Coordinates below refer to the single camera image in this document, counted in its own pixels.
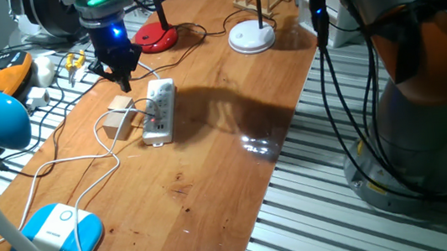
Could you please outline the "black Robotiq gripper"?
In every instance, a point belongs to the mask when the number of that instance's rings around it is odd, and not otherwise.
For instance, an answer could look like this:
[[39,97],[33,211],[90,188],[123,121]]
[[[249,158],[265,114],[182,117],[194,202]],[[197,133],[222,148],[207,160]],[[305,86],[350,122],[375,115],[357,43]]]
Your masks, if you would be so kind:
[[113,73],[105,72],[103,62],[114,70],[122,91],[130,92],[131,73],[137,68],[143,49],[130,41],[124,21],[89,29],[88,34],[97,58],[88,65],[88,70],[108,81],[115,81]]

